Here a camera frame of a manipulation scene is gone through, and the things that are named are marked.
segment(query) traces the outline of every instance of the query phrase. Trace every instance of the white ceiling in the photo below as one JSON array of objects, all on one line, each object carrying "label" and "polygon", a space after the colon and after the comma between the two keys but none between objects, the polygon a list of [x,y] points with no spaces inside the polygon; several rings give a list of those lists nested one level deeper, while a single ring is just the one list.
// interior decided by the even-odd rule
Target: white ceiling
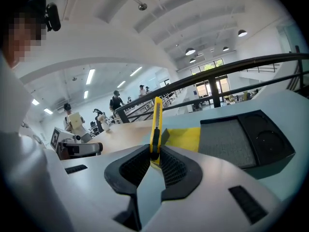
[{"label": "white ceiling", "polygon": [[[198,52],[208,51],[204,56],[209,56],[209,50],[214,48],[212,57],[222,54],[224,46],[228,46],[229,51],[235,50],[236,45],[244,40],[238,37],[238,30],[245,29],[248,36],[258,32],[265,26],[262,23],[265,11],[275,7],[268,6],[263,0],[140,0],[148,5],[145,11],[140,11],[134,0],[47,0],[51,1],[58,5],[63,24],[112,25],[136,38],[152,42],[178,69],[190,65],[192,55],[185,56],[188,47]],[[204,60],[204,57],[199,57],[195,63]],[[93,64],[91,68],[96,72],[89,87],[85,85],[89,65],[73,67],[34,80],[26,84],[26,88],[42,106],[55,110],[65,101],[83,102],[85,90],[89,90],[90,99],[113,92],[138,66]]]}]

